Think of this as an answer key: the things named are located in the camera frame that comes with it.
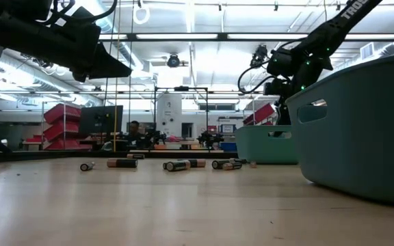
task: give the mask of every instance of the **table surface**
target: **table surface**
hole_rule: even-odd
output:
[[[298,166],[170,173],[168,159],[106,161],[0,163],[0,245],[394,245],[394,207],[314,185]]]

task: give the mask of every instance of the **computer monitor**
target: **computer monitor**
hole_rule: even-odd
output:
[[[85,107],[81,108],[79,133],[107,133],[121,131],[122,106],[116,109],[116,129],[115,129],[115,106],[107,107]]]

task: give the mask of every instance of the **ceiling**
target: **ceiling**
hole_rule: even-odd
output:
[[[105,9],[112,3],[112,0],[76,1],[83,5],[87,2],[100,1]],[[144,11],[138,10],[134,16],[132,9],[139,8],[137,1],[122,0],[118,4],[119,8],[116,9],[115,16],[112,14],[108,18],[112,23],[115,17],[113,27],[120,33],[307,33],[339,12],[336,10],[339,2],[337,0],[277,0],[277,2],[278,11],[274,11],[275,1],[145,0],[142,4],[144,8],[149,9],[150,16],[145,23],[137,24],[134,17],[143,19]],[[341,8],[344,8],[345,2],[341,1]],[[380,6],[353,28],[352,33],[357,32],[394,33],[394,0],[382,1]],[[249,68],[252,54],[260,44],[265,44],[269,51],[280,45],[278,42],[192,42],[192,48],[195,50],[192,59],[189,42],[127,42],[126,45],[131,53],[139,60],[149,63],[150,69],[142,74],[134,72],[135,76],[131,78],[109,79],[108,85],[114,85],[116,81],[121,85],[129,84],[131,80],[134,85],[131,90],[152,89],[156,78],[154,74],[165,69],[169,69],[168,71],[172,73],[179,71],[166,67],[166,58],[176,53],[186,64],[192,60],[195,86],[210,87],[212,90],[236,90],[239,75]],[[332,65],[337,67],[356,57],[360,53],[360,47],[366,44],[367,42],[343,43],[331,56]],[[105,42],[104,45],[109,50],[111,42]],[[111,50],[111,55],[120,58],[114,47]],[[28,66],[37,67],[32,61],[25,61],[25,58],[15,51],[6,50],[5,53],[25,62]],[[191,86],[193,80],[189,78],[189,71],[185,71],[185,74],[188,78],[184,78],[183,81]],[[96,79],[80,83],[75,81],[65,68],[59,68],[51,76],[80,90],[89,91],[95,86],[105,86],[107,82],[106,79]],[[255,69],[243,78],[241,84],[256,85],[265,76],[264,69]]]

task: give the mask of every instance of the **teal plastic bin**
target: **teal plastic bin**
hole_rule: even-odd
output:
[[[258,164],[297,164],[292,138],[273,137],[275,131],[291,135],[290,126],[243,126],[235,131],[238,157]]]
[[[320,99],[325,107],[310,106]],[[394,203],[394,56],[338,71],[287,104],[305,178]]]

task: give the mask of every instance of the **black battery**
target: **black battery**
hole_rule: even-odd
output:
[[[247,160],[245,159],[236,159],[236,158],[230,158],[229,159],[231,163],[241,163],[241,164],[247,164]]]
[[[179,159],[178,161],[189,161],[191,163],[191,168],[206,167],[205,159]]]
[[[136,168],[137,159],[109,159],[107,160],[107,166],[117,168]]]
[[[191,168],[191,163],[189,161],[170,161],[166,163],[166,169],[169,172],[183,171]]]
[[[83,172],[92,170],[92,168],[94,168],[95,163],[83,163],[80,165],[80,170]]]
[[[243,164],[241,163],[226,163],[223,164],[223,170],[235,170],[235,169],[241,169],[243,167]]]
[[[127,154],[128,159],[145,159],[144,154]]]
[[[223,160],[223,161],[213,161],[212,162],[212,168],[216,170],[221,170],[223,169],[223,164],[230,163],[230,160]]]

